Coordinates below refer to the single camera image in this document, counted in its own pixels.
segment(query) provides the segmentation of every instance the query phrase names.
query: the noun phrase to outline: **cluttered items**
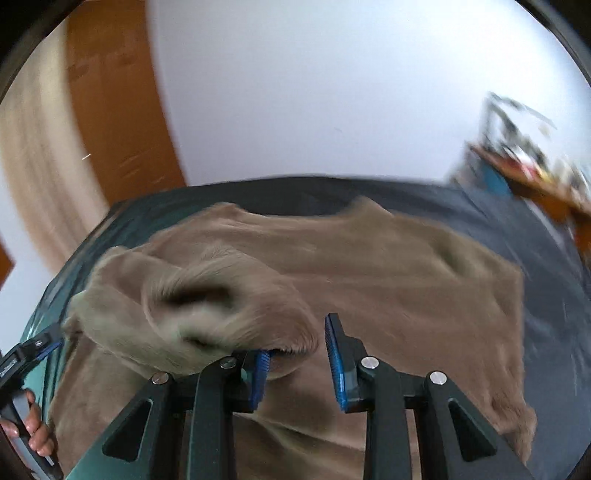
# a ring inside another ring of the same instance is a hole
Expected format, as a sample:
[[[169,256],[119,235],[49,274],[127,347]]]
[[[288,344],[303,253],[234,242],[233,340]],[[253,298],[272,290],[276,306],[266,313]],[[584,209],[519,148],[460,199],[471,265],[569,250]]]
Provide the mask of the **cluttered items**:
[[[479,142],[467,145],[465,163],[452,179],[531,200],[565,227],[586,257],[591,250],[591,170],[565,155],[550,154],[554,129],[552,121],[541,113],[490,93]]]

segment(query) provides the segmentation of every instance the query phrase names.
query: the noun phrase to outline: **black handle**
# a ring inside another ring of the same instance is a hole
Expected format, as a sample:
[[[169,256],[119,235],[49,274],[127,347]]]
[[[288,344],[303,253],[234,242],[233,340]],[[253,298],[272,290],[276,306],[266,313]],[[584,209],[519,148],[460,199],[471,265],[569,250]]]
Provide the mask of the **black handle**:
[[[24,420],[27,418],[30,407],[24,390],[17,390],[12,400],[0,408],[0,417],[11,421],[17,426],[18,437],[11,439],[12,447],[40,480],[61,480],[64,474],[54,456],[42,457],[29,447],[31,435],[25,428]]]

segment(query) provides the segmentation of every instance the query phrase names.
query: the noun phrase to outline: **orange wooden trim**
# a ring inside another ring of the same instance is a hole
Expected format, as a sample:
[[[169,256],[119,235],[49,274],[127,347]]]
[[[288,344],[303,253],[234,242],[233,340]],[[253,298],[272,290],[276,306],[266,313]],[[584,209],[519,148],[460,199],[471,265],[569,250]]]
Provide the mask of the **orange wooden trim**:
[[[8,278],[8,274],[13,268],[14,263],[12,262],[12,259],[8,256],[2,244],[0,244],[0,288],[4,285],[4,282]]]

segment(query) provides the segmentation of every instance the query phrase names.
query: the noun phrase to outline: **white wall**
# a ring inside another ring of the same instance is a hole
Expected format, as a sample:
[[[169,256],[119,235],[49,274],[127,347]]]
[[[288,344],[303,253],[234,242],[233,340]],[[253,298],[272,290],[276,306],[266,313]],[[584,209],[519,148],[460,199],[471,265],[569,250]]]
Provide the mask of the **white wall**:
[[[190,184],[297,173],[441,180],[491,90],[591,160],[591,89],[514,0],[151,0],[152,57]]]
[[[6,353],[20,340],[52,276],[29,240],[1,168],[0,241],[15,264],[0,288],[0,350]]]

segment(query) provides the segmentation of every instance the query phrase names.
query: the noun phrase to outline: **human hand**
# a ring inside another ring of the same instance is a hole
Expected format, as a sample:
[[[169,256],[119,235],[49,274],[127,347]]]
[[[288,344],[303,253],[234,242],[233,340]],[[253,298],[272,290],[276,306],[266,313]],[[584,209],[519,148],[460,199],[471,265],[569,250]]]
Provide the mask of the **human hand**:
[[[42,457],[49,456],[53,453],[56,444],[51,438],[49,427],[41,421],[41,409],[39,408],[39,405],[35,403],[35,394],[28,388],[25,392],[27,393],[27,399],[31,405],[29,415],[27,415],[24,422],[27,432],[31,435],[29,447]],[[18,437],[18,429],[14,423],[0,419],[0,425],[8,438]]]

